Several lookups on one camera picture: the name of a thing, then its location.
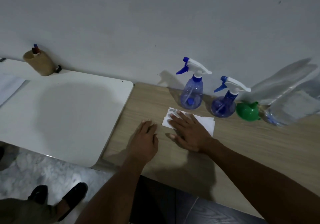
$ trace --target round spray bottle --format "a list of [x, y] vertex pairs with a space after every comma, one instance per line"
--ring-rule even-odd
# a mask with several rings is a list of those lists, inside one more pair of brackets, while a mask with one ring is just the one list
[[238, 96], [239, 91], [251, 92], [250, 88], [244, 86], [243, 83], [226, 76], [221, 77], [222, 85], [214, 92], [221, 91], [228, 88], [225, 96], [215, 98], [211, 104], [211, 112], [216, 117], [226, 118], [231, 116], [236, 110], [235, 98]]
[[188, 72], [189, 70], [193, 71], [194, 74], [184, 87], [180, 96], [180, 101], [183, 108], [192, 110], [198, 108], [202, 102], [202, 74], [211, 74], [212, 72], [206, 69], [201, 63], [189, 57], [184, 57], [183, 61], [185, 62], [184, 67], [176, 74], [182, 74]]

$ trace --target marble floor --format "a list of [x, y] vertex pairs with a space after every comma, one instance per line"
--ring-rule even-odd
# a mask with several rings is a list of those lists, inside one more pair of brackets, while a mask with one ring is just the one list
[[10, 166], [0, 171], [0, 199], [27, 199], [36, 186], [44, 184], [49, 189], [48, 204], [53, 205], [78, 182], [85, 182], [89, 187], [86, 197], [59, 222], [73, 224], [87, 202], [113, 174], [114, 170], [101, 172], [19, 149]]

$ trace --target bottle label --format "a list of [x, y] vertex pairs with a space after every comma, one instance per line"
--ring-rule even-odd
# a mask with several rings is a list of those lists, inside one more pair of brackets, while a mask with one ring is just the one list
[[287, 98], [283, 111], [295, 120], [315, 114], [320, 111], [320, 100], [300, 90]]

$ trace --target person's left arm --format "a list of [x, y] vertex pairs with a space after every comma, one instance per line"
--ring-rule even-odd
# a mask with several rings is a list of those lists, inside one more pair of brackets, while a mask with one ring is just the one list
[[142, 121], [120, 170], [89, 201], [75, 224], [127, 224], [134, 192], [144, 166], [158, 151], [157, 125]]

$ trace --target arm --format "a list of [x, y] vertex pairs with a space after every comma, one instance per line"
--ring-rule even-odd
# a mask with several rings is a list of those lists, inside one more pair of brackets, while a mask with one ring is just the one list
[[207, 154], [268, 223], [316, 223], [320, 197], [285, 175], [225, 147], [190, 115], [172, 115], [170, 124], [182, 135], [170, 137], [184, 148]]
[[94, 195], [75, 224], [127, 224], [134, 192], [144, 166], [158, 151], [157, 125], [142, 121], [120, 170]]

